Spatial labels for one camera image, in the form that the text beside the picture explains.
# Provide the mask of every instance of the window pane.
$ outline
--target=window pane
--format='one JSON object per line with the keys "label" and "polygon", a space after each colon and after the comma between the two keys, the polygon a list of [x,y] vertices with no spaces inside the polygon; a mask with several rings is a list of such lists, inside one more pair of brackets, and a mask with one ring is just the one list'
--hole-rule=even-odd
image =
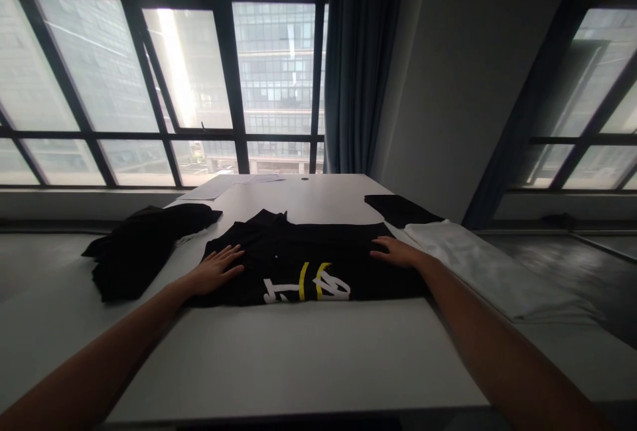
{"label": "window pane", "polygon": [[25,139],[24,144],[49,184],[104,186],[104,179],[85,141]]}
{"label": "window pane", "polygon": [[233,11],[246,132],[309,134],[315,6],[234,3]]}
{"label": "window pane", "polygon": [[624,189],[637,189],[637,174],[633,175],[633,177],[626,183]]}
{"label": "window pane", "polygon": [[524,154],[514,188],[546,189],[562,167],[573,145],[532,145]]}
{"label": "window pane", "polygon": [[250,174],[307,174],[310,143],[248,141]]}
{"label": "window pane", "polygon": [[119,0],[39,0],[96,131],[159,129]]}
{"label": "window pane", "polygon": [[40,184],[13,141],[6,138],[0,138],[0,184]]}
{"label": "window pane", "polygon": [[637,48],[637,11],[591,9],[540,105],[536,135],[577,137]]}
{"label": "window pane", "polygon": [[330,6],[325,5],[323,17],[323,52],[320,57],[320,96],[318,97],[318,133],[325,134],[325,51],[327,47],[327,17]]}
{"label": "window pane", "polygon": [[173,141],[184,186],[201,186],[220,174],[239,174],[234,141]]}
{"label": "window pane", "polygon": [[637,83],[624,96],[602,128],[602,133],[634,134],[637,130]]}
{"label": "window pane", "polygon": [[317,144],[317,174],[323,173],[323,160],[325,158],[325,143]]}
{"label": "window pane", "polygon": [[0,0],[0,102],[15,129],[77,131],[78,125],[17,0]]}
{"label": "window pane", "polygon": [[174,186],[161,141],[100,141],[120,186]]}
{"label": "window pane", "polygon": [[564,189],[613,189],[635,158],[637,147],[591,146],[566,181]]}
{"label": "window pane", "polygon": [[144,10],[182,127],[232,128],[224,69],[211,11]]}

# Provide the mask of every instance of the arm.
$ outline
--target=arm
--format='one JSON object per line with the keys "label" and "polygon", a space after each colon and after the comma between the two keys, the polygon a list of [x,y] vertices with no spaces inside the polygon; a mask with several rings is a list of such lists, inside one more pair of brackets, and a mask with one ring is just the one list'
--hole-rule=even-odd
{"label": "arm", "polygon": [[392,237],[373,257],[417,269],[468,370],[515,429],[609,429],[593,404],[556,366],[436,258]]}
{"label": "arm", "polygon": [[205,295],[243,271],[226,267],[237,245],[213,252],[187,275],[64,362],[0,416],[0,429],[86,429],[106,417],[129,372],[183,302]]}

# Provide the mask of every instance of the hand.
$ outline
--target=hand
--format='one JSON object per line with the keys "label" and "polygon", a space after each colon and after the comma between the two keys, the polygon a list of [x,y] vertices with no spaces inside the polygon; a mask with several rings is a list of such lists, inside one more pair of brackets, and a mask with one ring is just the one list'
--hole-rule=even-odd
{"label": "hand", "polygon": [[190,295],[206,295],[221,287],[224,283],[244,271],[243,265],[232,267],[227,272],[226,267],[244,254],[241,245],[227,246],[221,252],[213,252],[197,267],[179,279],[185,285]]}
{"label": "hand", "polygon": [[428,257],[424,252],[420,252],[420,250],[386,235],[382,235],[372,242],[382,245],[389,253],[371,251],[370,255],[375,259],[383,260],[397,267],[415,268],[419,260],[422,260],[423,257]]}

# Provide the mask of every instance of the white table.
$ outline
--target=white table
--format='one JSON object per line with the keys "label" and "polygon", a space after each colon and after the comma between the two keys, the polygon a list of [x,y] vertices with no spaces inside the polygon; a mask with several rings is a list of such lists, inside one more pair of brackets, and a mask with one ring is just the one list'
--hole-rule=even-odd
{"label": "white table", "polygon": [[[206,242],[235,221],[262,208],[287,210],[293,223],[382,220],[363,197],[388,191],[366,176],[302,177],[237,184],[207,202],[224,215],[209,235],[178,248],[136,302],[103,306],[87,259],[5,302],[0,306],[0,410],[193,268]],[[591,399],[637,399],[637,379],[628,380],[637,353],[600,328],[523,332],[538,340],[537,346]],[[576,360],[568,359],[572,345],[578,347]],[[308,302],[190,310],[146,360],[107,423],[485,406],[425,299]]]}

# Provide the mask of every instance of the black window frame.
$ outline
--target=black window frame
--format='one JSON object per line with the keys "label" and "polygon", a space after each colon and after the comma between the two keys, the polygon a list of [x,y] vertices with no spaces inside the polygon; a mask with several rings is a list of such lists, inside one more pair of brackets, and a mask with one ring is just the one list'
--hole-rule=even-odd
{"label": "black window frame", "polygon": [[[26,164],[33,172],[39,185],[25,186],[20,184],[2,184],[0,188],[28,188],[28,189],[193,189],[183,186],[178,169],[175,153],[171,141],[233,141],[235,143],[236,158],[240,174],[249,174],[248,141],[289,141],[310,144],[309,172],[314,174],[317,169],[317,145],[324,142],[324,135],[319,134],[319,101],[320,75],[323,43],[323,20],[325,6],[329,0],[120,0],[128,27],[133,38],[133,45],[144,77],[146,88],[153,107],[153,113],[159,128],[158,133],[126,133],[93,131],[78,92],[64,65],[54,39],[49,32],[36,0],[18,0],[23,8],[29,24],[44,52],[51,70],[58,82],[62,94],[68,102],[69,108],[77,121],[79,131],[20,131],[14,129],[10,119],[0,107],[0,138],[11,139]],[[277,3],[312,3],[315,5],[315,37],[314,37],[314,65],[313,65],[313,96],[311,108],[310,134],[247,134],[244,122],[244,108],[241,95],[239,75],[239,60],[235,38],[234,17],[232,3],[246,2],[277,2]],[[167,83],[159,65],[155,47],[147,30],[143,9],[167,8],[206,10],[214,14],[216,32],[219,42],[220,56],[226,81],[232,129],[193,129],[179,125],[177,115],[171,101]],[[174,133],[169,133],[164,122],[160,99],[151,74],[155,73],[157,85],[165,101],[167,113],[173,124]],[[34,157],[23,144],[23,139],[80,139],[86,142],[98,170],[102,174],[105,186],[54,185],[46,181],[46,177]],[[98,143],[104,139],[137,139],[156,140],[163,143],[172,172],[174,186],[120,186],[115,181],[115,175],[110,168],[105,154]]]}

